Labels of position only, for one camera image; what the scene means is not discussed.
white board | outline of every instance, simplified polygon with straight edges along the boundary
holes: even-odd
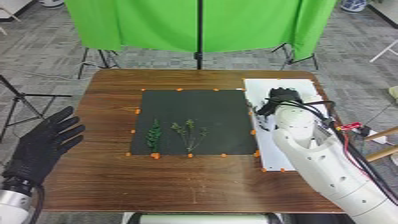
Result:
[[[259,110],[266,104],[264,98],[270,97],[268,93],[271,88],[277,89],[279,87],[296,90],[305,103],[323,100],[309,79],[245,79],[245,98],[252,107],[256,107],[256,110]],[[325,106],[316,105],[314,107],[325,114]],[[256,116],[256,113],[252,113],[252,126],[256,130],[263,168],[266,168],[266,171],[280,171],[280,169],[286,171],[295,170],[284,153],[279,150],[271,140],[271,131],[275,129],[273,115],[264,120],[263,116]]]

floor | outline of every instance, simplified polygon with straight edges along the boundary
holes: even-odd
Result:
[[[65,105],[78,105],[96,68],[85,69],[83,80],[76,80],[83,48],[65,8],[49,10],[33,5],[21,15],[21,20],[21,23],[1,23],[9,36],[0,35],[0,73],[23,92],[72,95],[71,99],[65,98],[55,102],[51,113]],[[309,61],[286,67],[286,70],[314,72],[328,98],[337,102],[343,122],[360,121],[376,131],[398,125],[398,105],[387,94],[387,88],[398,85],[398,58],[385,54],[373,64],[367,61],[396,38],[398,30],[391,28],[369,10],[359,14],[346,14],[335,9],[316,49],[319,70],[314,71]],[[282,52],[271,54],[270,51],[271,49],[261,49],[206,54],[204,68],[279,70]],[[115,59],[122,68],[192,69],[195,67],[192,54],[131,47],[124,49]],[[90,52],[88,61],[99,63],[94,52]],[[10,99],[12,95],[1,88],[1,122]],[[32,102],[33,105],[42,106],[46,100],[33,98]],[[16,120],[28,116],[19,106]],[[1,161],[7,161],[12,154],[17,136],[35,124],[37,122],[32,122],[9,130],[0,144]],[[398,143],[398,136],[391,136],[389,141]],[[364,154],[380,147],[366,143]],[[389,158],[378,160],[373,165],[398,192],[398,167]],[[42,213],[41,223],[113,224],[120,223],[120,217],[117,213]]]

wooden table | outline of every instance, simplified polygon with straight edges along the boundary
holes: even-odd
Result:
[[[140,89],[234,89],[243,78],[311,79],[307,72],[103,70],[78,107],[85,142],[46,180],[48,211],[341,212],[296,172],[261,172],[248,156],[126,156]]]

plant sprig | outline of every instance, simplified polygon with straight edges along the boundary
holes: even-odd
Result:
[[[160,136],[161,136],[160,122],[154,119],[154,121],[152,121],[152,127],[151,127],[151,129],[147,131],[147,135],[145,135],[145,143],[147,143],[147,147],[152,150],[152,153],[158,153]]]
[[[199,138],[195,137],[195,122],[192,119],[184,121],[184,126],[179,126],[177,123],[172,123],[170,129],[179,134],[186,151],[192,153],[197,146],[200,145],[204,137],[208,136],[208,128],[200,128]]]

black glove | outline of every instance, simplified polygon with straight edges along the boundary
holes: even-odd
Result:
[[[65,120],[71,114],[72,107],[67,107],[46,118],[21,137],[1,174],[5,178],[19,177],[33,184],[42,184],[60,156],[83,140],[83,136],[78,134],[83,132],[85,126],[80,125],[69,129],[80,121],[78,117]]]
[[[293,89],[271,89],[268,103],[256,112],[257,115],[263,115],[266,117],[270,114],[273,114],[279,104],[286,101],[296,101],[298,103],[302,103],[298,92]]]

